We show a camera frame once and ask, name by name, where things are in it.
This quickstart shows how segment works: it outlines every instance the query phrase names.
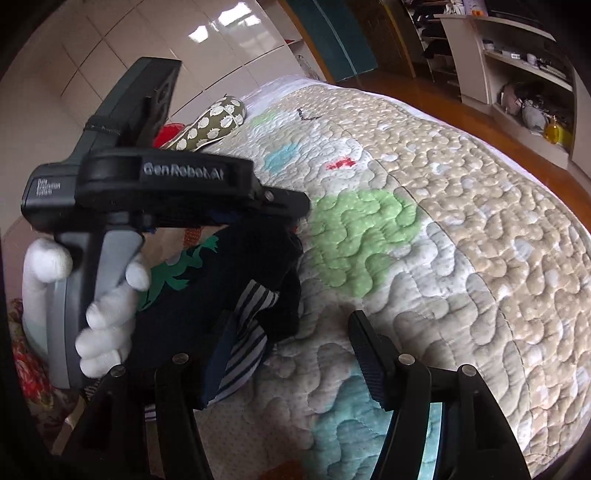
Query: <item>wooden floor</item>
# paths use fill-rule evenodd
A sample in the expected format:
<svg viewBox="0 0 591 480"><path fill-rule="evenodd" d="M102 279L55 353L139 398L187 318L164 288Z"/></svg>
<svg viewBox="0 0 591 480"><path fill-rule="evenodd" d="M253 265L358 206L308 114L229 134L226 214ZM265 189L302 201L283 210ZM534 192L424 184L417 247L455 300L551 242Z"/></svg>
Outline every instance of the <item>wooden floor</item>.
<svg viewBox="0 0 591 480"><path fill-rule="evenodd" d="M433 82L374 70L338 85L397 98L490 143L544 183L591 231L591 197L570 173L513 140L491 117L453 99Z"/></svg>

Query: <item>silver bolt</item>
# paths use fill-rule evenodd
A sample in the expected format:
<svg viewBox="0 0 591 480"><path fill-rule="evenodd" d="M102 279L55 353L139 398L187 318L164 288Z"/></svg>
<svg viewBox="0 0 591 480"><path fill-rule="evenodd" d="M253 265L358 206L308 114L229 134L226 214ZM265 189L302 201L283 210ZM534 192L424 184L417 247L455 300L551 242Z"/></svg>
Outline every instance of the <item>silver bolt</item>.
<svg viewBox="0 0 591 480"><path fill-rule="evenodd" d="M464 375L467 375L468 377L473 377L478 372L476 371L476 368L474 368L473 366L471 366L471 365L464 365L462 367L462 373Z"/></svg>
<svg viewBox="0 0 591 480"><path fill-rule="evenodd" d="M177 353L173 357L173 362L177 365L185 364L187 363L187 360L189 360L189 356L186 353Z"/></svg>
<svg viewBox="0 0 591 480"><path fill-rule="evenodd" d="M398 361L403 365L412 365L414 363L414 357L410 353L403 353L398 357Z"/></svg>
<svg viewBox="0 0 591 480"><path fill-rule="evenodd" d="M115 365L111 368L111 376L112 377L121 377L125 373L125 367L123 365Z"/></svg>

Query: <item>quilted bedspread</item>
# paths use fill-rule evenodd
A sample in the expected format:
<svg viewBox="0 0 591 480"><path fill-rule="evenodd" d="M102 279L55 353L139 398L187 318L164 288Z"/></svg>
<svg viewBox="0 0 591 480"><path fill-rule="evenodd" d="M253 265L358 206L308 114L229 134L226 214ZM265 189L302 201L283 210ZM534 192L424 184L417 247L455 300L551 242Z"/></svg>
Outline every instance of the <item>quilted bedspread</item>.
<svg viewBox="0 0 591 480"><path fill-rule="evenodd" d="M591 416L591 243L547 189L465 132L321 85L207 150L250 158L261 182L313 202L299 231L298 335L240 392L197 413L217 480L293 458L312 479L370 477L390 414L352 353L355 309L427 365L475 365L532 475L577 441ZM439 420L434 405L425 479Z"/></svg>

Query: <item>pillow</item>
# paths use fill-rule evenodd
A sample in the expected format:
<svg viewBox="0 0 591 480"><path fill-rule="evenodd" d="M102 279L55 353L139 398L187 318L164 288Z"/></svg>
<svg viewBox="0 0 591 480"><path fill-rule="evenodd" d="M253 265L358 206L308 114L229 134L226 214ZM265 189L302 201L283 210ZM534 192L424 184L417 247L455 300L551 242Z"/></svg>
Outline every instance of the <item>pillow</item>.
<svg viewBox="0 0 591 480"><path fill-rule="evenodd" d="M162 148L194 152L228 135L244 123L245 117L244 103L233 96L226 95Z"/></svg>

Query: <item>gloved hand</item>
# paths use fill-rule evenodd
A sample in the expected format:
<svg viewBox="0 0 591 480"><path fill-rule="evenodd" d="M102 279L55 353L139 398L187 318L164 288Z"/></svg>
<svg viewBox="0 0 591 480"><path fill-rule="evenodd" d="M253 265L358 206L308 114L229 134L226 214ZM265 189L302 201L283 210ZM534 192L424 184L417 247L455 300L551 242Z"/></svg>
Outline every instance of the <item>gloved hand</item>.
<svg viewBox="0 0 591 480"><path fill-rule="evenodd" d="M47 284L66 278L72 257L65 247L40 238L27 249L22 272L23 327L35 353L47 361ZM94 301L86 310L89 328L76 338L80 369L100 378L124 362L131 350L135 310L140 291L150 287L150 270L137 255L125 270L125 281Z"/></svg>

